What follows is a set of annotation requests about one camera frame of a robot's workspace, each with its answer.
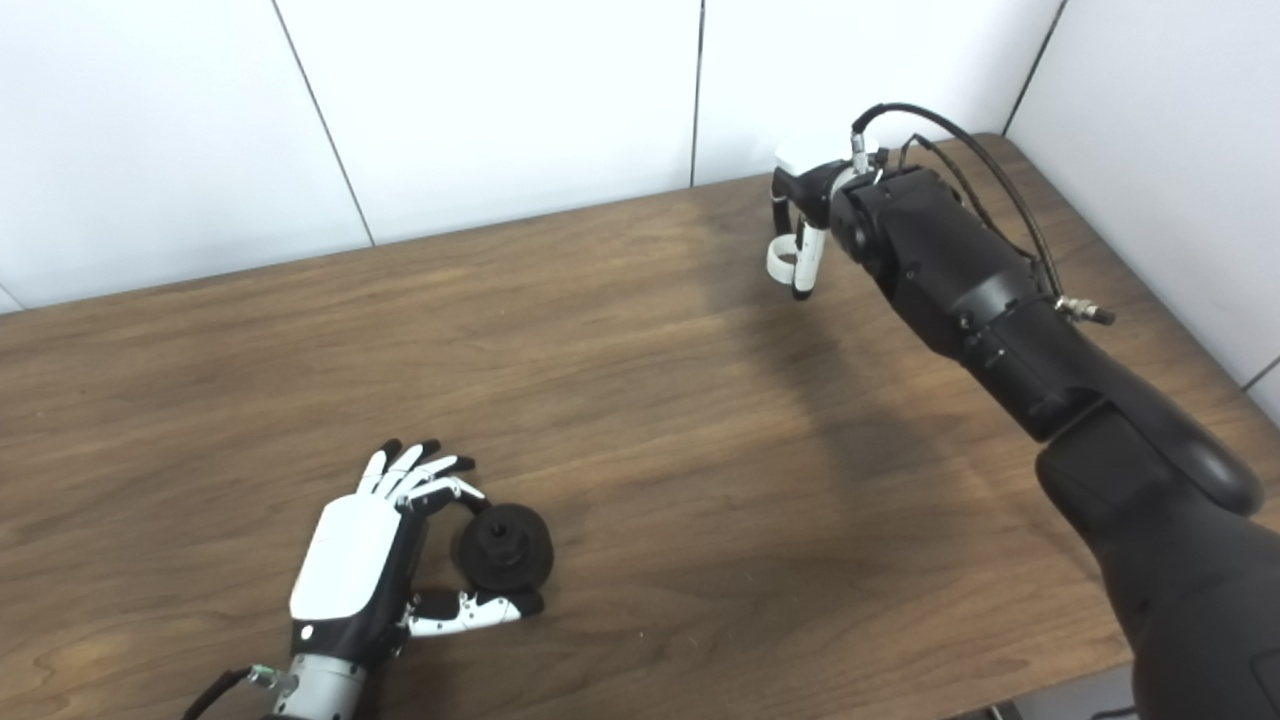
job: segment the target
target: white robotic hand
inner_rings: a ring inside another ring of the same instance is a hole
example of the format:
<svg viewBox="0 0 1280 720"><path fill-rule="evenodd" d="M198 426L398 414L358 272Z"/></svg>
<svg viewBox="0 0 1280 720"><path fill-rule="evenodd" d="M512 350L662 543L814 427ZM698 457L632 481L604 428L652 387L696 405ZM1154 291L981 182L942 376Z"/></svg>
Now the white robotic hand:
<svg viewBox="0 0 1280 720"><path fill-rule="evenodd" d="M454 473L470 457L431 459L438 441L401 452L388 441L369 459L356 492L325 506L289 597L291 682L275 717L349 717L367 671L399 655L410 637L511 623L543 610L550 536L527 507L493 507ZM426 519L452 503L475 514L460 559L472 591L411 589Z"/></svg>

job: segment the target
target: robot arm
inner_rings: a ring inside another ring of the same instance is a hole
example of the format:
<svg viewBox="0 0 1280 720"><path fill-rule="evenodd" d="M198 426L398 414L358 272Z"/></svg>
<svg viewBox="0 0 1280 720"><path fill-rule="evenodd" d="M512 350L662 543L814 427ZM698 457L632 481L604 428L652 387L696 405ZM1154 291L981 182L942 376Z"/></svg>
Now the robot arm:
<svg viewBox="0 0 1280 720"><path fill-rule="evenodd" d="M823 195L895 313L1047 443L1037 475L1102 569L1140 716L1280 719L1280 536L1245 519L1252 471L1080 333L1105 311L1055 293L937 173L881 160L804 200Z"/></svg>

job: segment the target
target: black plastic part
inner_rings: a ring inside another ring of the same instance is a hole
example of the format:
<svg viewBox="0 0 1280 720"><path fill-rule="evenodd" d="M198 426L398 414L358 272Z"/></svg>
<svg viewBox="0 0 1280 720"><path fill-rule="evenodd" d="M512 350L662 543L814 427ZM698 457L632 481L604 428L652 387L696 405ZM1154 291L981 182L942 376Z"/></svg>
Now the black plastic part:
<svg viewBox="0 0 1280 720"><path fill-rule="evenodd" d="M774 168L773 197L786 197L795 204L810 227L824 231L829 227L827 217L828 208L831 206L832 186L836 183L840 173L849 169L850 165L849 160L832 160L831 163L813 168L800 177L791 176L783 172L782 168ZM782 227L778 222L777 202L774 202L773 208L773 227L777 229ZM780 231L778 234L787 232L791 231Z"/></svg>
<svg viewBox="0 0 1280 720"><path fill-rule="evenodd" d="M462 610L457 591L419 591L413 616L428 620L453 620Z"/></svg>
<svg viewBox="0 0 1280 720"><path fill-rule="evenodd" d="M773 196L773 234L791 232L791 204L786 197Z"/></svg>
<svg viewBox="0 0 1280 720"><path fill-rule="evenodd" d="M550 530L524 505L495 505L462 530L457 565L476 589L511 594L534 592L554 565Z"/></svg>
<svg viewBox="0 0 1280 720"><path fill-rule="evenodd" d="M1111 406L1036 470L1102 569L1140 716L1280 719L1280 536L1211 502Z"/></svg>

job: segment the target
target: wooden table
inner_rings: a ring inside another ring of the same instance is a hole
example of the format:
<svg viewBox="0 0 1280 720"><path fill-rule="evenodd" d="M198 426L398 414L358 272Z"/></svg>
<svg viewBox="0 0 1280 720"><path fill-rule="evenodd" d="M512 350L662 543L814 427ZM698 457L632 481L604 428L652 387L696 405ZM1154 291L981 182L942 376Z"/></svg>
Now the wooden table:
<svg viewBox="0 0 1280 720"><path fill-rule="evenodd" d="M1275 428L986 142L1120 313L1089 334L1280 475ZM370 716L933 720L1124 662L1037 447L841 254L792 301L771 237L749 178L0 319L0 717L172 719L287 664L319 511L393 436L476 456L557 566L545 615L417 641ZM422 584L458 582L462 516Z"/></svg>

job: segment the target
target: black object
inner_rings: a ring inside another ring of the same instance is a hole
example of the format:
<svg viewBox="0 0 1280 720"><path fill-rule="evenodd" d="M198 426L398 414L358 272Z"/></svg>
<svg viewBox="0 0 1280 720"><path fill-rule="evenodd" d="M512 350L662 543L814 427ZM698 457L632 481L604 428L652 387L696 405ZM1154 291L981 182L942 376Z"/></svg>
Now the black object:
<svg viewBox="0 0 1280 720"><path fill-rule="evenodd" d="M1262 486L1055 309L1033 260L937 173L855 178L831 228L893 310L1038 442L1041 486L1093 552L1143 720L1280 719L1280 534Z"/></svg>
<svg viewBox="0 0 1280 720"><path fill-rule="evenodd" d="M795 202L796 209L809 222L809 227L827 229L831 188L836 183L836 178L849 168L849 160L832 160L799 177L788 174L782 168L774 168L771 191L776 199L773 201L773 229L778 234L791 232L791 218L786 210L787 200Z"/></svg>
<svg viewBox="0 0 1280 720"><path fill-rule="evenodd" d="M485 510L458 541L458 569L480 591L534 592L550 577L554 560L547 523L524 505Z"/></svg>
<svg viewBox="0 0 1280 720"><path fill-rule="evenodd" d="M913 115L918 115L920 118L932 122L933 124L954 135L955 138L959 140L960 142L964 142L965 146L969 147L969 150L972 150L973 154L977 155L979 160L982 160L982 164L987 165L987 169L989 169L991 174L996 177L996 181L1000 183L1000 187L1002 187L1005 192L1009 195L1009 199L1014 201L1014 208L1018 209L1018 214L1021 217L1023 223L1027 224L1027 232L1030 233L1032 242L1036 243L1036 252L1039 255L1042 263L1041 270L1044 273L1044 282L1048 284L1050 291L1055 296L1064 295L1062 281L1059 279L1057 266L1053 264L1053 254L1050 252L1048 241L1044 240L1044 233L1041 231L1039 223L1036 222L1036 217L1032 214L1030 205L1028 205L1027 200L1023 199L1023 193L1019 192L1016 187L1014 187L1014 181L1009 178L1009 174L1005 173L1005 169L1000 167L1000 163L997 163L996 159L991 156L991 152L987 152L987 149L983 147L980 142L978 142L972 135L965 132L964 128L961 128L960 126L952 123L951 120L934 113L933 110L920 108L919 105L911 105L910 102L883 102L881 105L869 108L867 111L859 115L856 120L854 120L854 124L850 128L852 135L861 135L867 132L867 126L869 126L872 120L883 115L884 113L910 113Z"/></svg>
<svg viewBox="0 0 1280 720"><path fill-rule="evenodd" d="M241 667L239 670L228 670L223 673L216 680L214 680L214 684L209 685L205 692L200 693L200 696L192 701L191 707L182 714L182 720L196 720L196 717L204 715L211 705L218 702L218 698L227 693L227 691L234 688L244 678L248 678L251 670L251 667Z"/></svg>

